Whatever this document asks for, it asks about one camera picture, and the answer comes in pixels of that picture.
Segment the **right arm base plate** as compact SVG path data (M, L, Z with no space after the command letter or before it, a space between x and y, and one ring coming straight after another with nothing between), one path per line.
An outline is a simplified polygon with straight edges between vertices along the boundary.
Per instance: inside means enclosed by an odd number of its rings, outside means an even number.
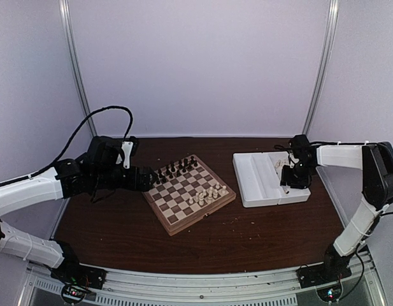
M337 272L327 272L324 264L302 266L296 270L301 288L319 286L339 281L352 275L351 269L344 267Z

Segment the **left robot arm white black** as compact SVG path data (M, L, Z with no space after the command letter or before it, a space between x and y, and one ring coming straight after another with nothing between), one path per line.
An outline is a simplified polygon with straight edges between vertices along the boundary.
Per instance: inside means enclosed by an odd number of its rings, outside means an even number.
M76 159L54 162L40 174L0 183L0 252L59 269L70 283L80 282L83 267L64 242L45 240L10 226L2 216L41 202L68 199L98 190L149 191L157 174L131 164L138 140L95 136L88 150Z

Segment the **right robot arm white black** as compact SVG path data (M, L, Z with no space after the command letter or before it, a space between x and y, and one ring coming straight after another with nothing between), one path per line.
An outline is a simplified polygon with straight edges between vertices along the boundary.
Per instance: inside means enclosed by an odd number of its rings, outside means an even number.
M349 276L351 258L373 233L381 216L393 203L393 146L390 142L311 142L306 135L295 135L287 146L280 184L292 189L310 187L317 168L342 168L359 174L359 206L342 233L324 253L324 260L313 268L302 268L300 276L335 281Z

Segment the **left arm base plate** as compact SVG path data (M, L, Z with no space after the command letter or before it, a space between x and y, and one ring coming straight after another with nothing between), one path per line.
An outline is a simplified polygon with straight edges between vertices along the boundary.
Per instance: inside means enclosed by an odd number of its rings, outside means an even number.
M102 289L106 271L76 263L68 263L58 268L50 268L51 277L64 284L79 286L84 289Z

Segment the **white chess queen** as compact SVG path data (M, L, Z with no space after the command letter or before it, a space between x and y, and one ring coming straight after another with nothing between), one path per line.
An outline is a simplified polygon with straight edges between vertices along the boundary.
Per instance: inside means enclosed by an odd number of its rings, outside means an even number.
M199 194L199 201L198 204L203 207L204 206L204 195L201 193Z

